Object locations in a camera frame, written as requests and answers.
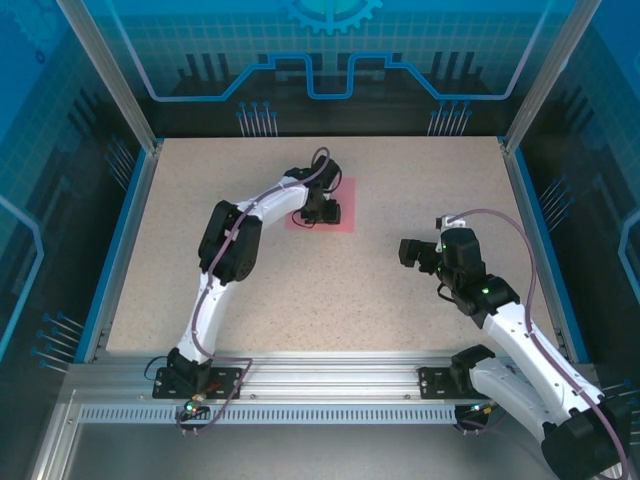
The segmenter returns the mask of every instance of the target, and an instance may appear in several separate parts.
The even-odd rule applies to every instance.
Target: gear logo
[[[313,33],[336,30],[347,33],[350,27],[360,28],[363,19],[373,18],[373,9],[382,7],[382,0],[283,0],[289,20],[297,20],[301,28],[311,27]]]
[[[42,50],[58,31],[54,0],[0,0],[0,15],[11,14],[22,33]]]

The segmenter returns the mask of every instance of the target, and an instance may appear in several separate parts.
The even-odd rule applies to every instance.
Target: enclosure
[[[482,207],[531,239],[540,330],[628,402],[635,467],[638,18],[633,0],[0,4],[0,476],[555,478],[511,418],[451,427],[479,398],[421,398],[418,367],[478,343],[518,370],[398,262]],[[183,439],[184,402],[152,398],[163,359],[143,372],[188,328],[211,212],[320,146],[342,224],[262,233],[211,346],[253,367]],[[517,232],[467,222],[526,297]]]

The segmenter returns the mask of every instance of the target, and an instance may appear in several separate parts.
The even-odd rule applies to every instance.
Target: black mounting bracket
[[[206,391],[207,399],[227,399],[234,387],[234,382],[240,378],[241,374],[241,368],[209,368],[206,379],[208,385]],[[234,399],[240,398],[241,388],[238,388],[234,394]],[[198,393],[201,392],[196,391],[195,386],[182,381],[174,370],[162,367],[156,372],[151,396],[158,399],[188,400]]]
[[[473,389],[461,393],[449,367],[419,368],[418,378],[422,400],[484,400],[487,398]]]
[[[167,366],[159,368],[153,387],[153,398],[190,399],[196,394],[208,399],[225,399],[242,374],[241,368],[212,367],[211,362],[189,361],[173,348],[167,355]],[[233,398],[240,397],[240,388]]]
[[[495,354],[484,345],[476,345],[451,357],[447,368],[422,367],[418,369],[420,398],[423,400],[475,400],[486,399],[471,384],[469,371],[485,358]]]

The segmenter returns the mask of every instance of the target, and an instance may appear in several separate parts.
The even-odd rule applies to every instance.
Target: blue frame edge
[[[582,332],[580,332],[578,320],[576,318],[575,312],[573,311],[571,300],[569,299],[569,292],[567,291],[567,286],[565,285],[564,279],[562,278],[560,264],[558,263],[556,252],[553,249],[553,244],[551,243],[551,236],[549,235],[549,230],[547,230],[547,226],[544,223],[544,217],[542,216],[540,203],[538,203],[538,197],[536,196],[536,192],[533,188],[533,182],[531,181],[531,176],[529,175],[529,170],[525,163],[524,155],[522,154],[520,147],[515,150],[515,158],[518,163],[518,169],[522,174],[522,180],[524,182],[527,196],[529,197],[529,202],[531,203],[531,209],[535,217],[538,231],[540,232],[540,238],[542,239],[542,248],[544,249],[544,253],[549,260],[551,274],[553,275],[553,279],[558,290],[558,297],[560,298],[560,304],[562,305],[562,310],[564,311],[565,318],[567,320],[567,328],[569,329],[569,335],[571,336],[571,338],[567,340],[573,343],[573,347],[575,349],[577,357],[576,361],[578,363],[589,363],[589,355],[587,354],[587,348],[585,347],[584,340],[582,339]]]
[[[124,231],[124,226],[127,222],[127,217],[129,216],[129,210],[131,209],[133,196],[136,189],[138,188],[140,173],[142,172],[142,167],[144,166],[146,159],[147,153],[144,149],[141,148],[140,153],[138,154],[138,160],[136,161],[136,166],[133,169],[133,174],[131,175],[131,182],[129,182],[127,194],[125,195],[124,202],[122,203],[122,209],[120,210],[118,223],[116,223],[116,228],[113,232],[113,236],[111,237],[111,244],[109,245],[107,257],[104,260],[102,273],[100,273],[100,279],[98,280],[98,285],[96,286],[96,292],[93,295],[93,300],[91,301],[91,308],[89,309],[87,321],[85,323],[84,330],[82,331],[82,337],[80,338],[80,343],[78,345],[78,349],[76,350],[76,355],[73,360],[74,363],[84,363],[84,358],[87,354],[87,351],[89,350],[89,346],[91,345],[93,331],[97,326],[96,323],[98,321],[98,312],[100,311],[100,305],[102,304],[102,301],[104,299],[105,290],[107,288],[107,283],[111,275],[111,270],[116,258],[116,253],[118,252],[118,249],[120,248],[120,244],[122,242],[122,233]]]

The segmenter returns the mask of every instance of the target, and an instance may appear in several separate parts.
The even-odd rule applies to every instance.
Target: black joint
[[[321,155],[316,159],[311,168],[293,168],[285,172],[285,177],[305,180],[316,173],[325,164],[327,157]],[[325,194],[329,194],[333,184],[342,171],[338,164],[329,159],[327,166],[322,173],[312,180],[304,181],[303,185],[309,189],[307,201],[300,209],[300,218],[310,225],[324,223],[328,225],[340,224],[342,212],[336,200],[327,199]]]
[[[242,212],[238,207],[225,200],[214,208],[198,247],[202,273],[209,270],[240,215]],[[261,232],[262,221],[258,217],[245,217],[236,238],[231,241],[213,270],[213,275],[220,279],[222,285],[232,281],[240,282],[249,276],[258,258]]]
[[[480,254],[480,243],[470,228],[452,228],[442,232],[442,261],[447,270],[456,273],[445,285],[454,290],[458,286],[473,283],[486,275]]]
[[[482,360],[494,358],[495,356],[496,354],[484,345],[475,345],[451,357],[449,373],[460,394],[468,394],[475,391],[469,372]]]
[[[624,398],[612,397],[598,406],[628,455],[631,441],[629,405]],[[592,478],[620,461],[609,434],[591,408],[574,414],[559,426],[546,423],[543,427],[542,453],[561,480]]]
[[[487,275],[483,281],[451,293],[458,309],[482,328],[487,315],[496,315],[508,303],[520,303],[520,297],[502,278]]]
[[[177,348],[171,349],[167,355],[167,368],[174,374],[175,381],[183,388],[201,392],[206,388],[209,376],[209,365],[198,365],[195,360],[189,361],[180,354]]]

